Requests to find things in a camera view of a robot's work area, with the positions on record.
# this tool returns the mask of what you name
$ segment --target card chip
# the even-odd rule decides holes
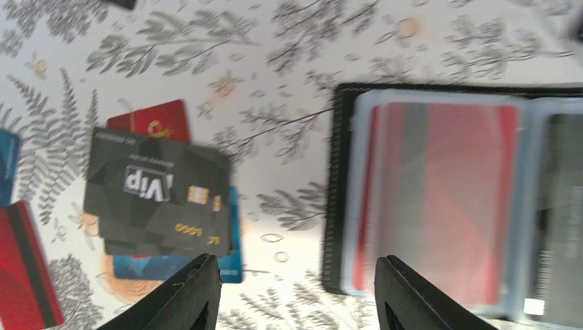
[[[188,196],[186,200],[190,203],[206,205],[208,202],[208,189],[197,186],[190,186],[188,187]]]
[[[221,210],[221,196],[214,196],[214,206],[212,207],[213,212],[218,212]]]

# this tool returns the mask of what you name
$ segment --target white tablecloth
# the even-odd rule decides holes
[[[156,282],[117,280],[83,221],[93,125],[182,98],[197,142],[234,155],[245,281],[218,329],[377,329],[374,307],[319,289],[331,91],[342,81],[575,83],[568,0],[0,0],[0,127],[25,141],[60,329],[93,329]]]

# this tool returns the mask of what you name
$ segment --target black vip card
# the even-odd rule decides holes
[[[547,129],[536,265],[524,312],[583,327],[583,115],[553,115]]]
[[[227,255],[230,217],[213,212],[214,191],[229,189],[229,180],[219,178],[217,155],[183,142],[94,129],[85,212],[100,218],[106,252],[152,255],[157,246],[160,254]]]

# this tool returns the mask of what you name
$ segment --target floral pattern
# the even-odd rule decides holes
[[[83,211],[91,129],[183,98],[193,139],[230,156],[245,280],[218,329],[378,329],[318,282],[333,90],[342,81],[581,80],[572,0],[0,0],[0,128],[67,322],[94,329],[160,282],[119,280]],[[496,323],[501,329],[519,329]]]

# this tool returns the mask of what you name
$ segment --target card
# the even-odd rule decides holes
[[[383,106],[378,106],[373,110],[371,116],[371,130],[368,137],[368,152],[366,156],[366,174],[364,175],[364,185],[362,191],[362,207],[360,213],[359,234],[356,246],[356,260],[353,272],[353,285],[357,290],[362,291],[364,286],[364,261],[366,258],[366,229],[369,220],[371,187],[373,179],[373,167],[375,163],[375,149],[377,146],[377,134],[379,128],[379,118]]]
[[[107,128],[191,143],[186,107],[176,100],[107,120]]]
[[[232,217],[232,241],[234,253],[219,258],[221,280],[225,283],[240,283],[243,280],[241,260],[241,233],[239,218],[239,196],[237,189],[231,187],[225,208]],[[133,256],[113,256],[115,277],[122,280],[166,281],[175,272],[194,259],[193,256],[152,256],[134,258]]]
[[[212,211],[210,189],[218,182],[212,156],[217,153],[169,139],[95,128],[84,209],[100,218],[106,250],[108,242],[121,239],[126,248],[135,250],[126,254],[149,255],[144,250],[151,250],[152,244],[175,248],[172,255],[228,254],[229,217],[213,219]]]
[[[0,208],[10,205],[19,160],[20,138],[0,131]]]
[[[392,102],[388,110],[393,133],[380,178],[386,189],[374,232],[377,255],[398,256],[465,307],[495,305],[506,261],[519,108]]]
[[[583,115],[553,115],[547,126],[546,162],[540,195],[536,264],[524,312],[532,320],[582,328]]]
[[[5,330],[41,330],[64,322],[34,226],[25,202],[0,209],[0,319]]]

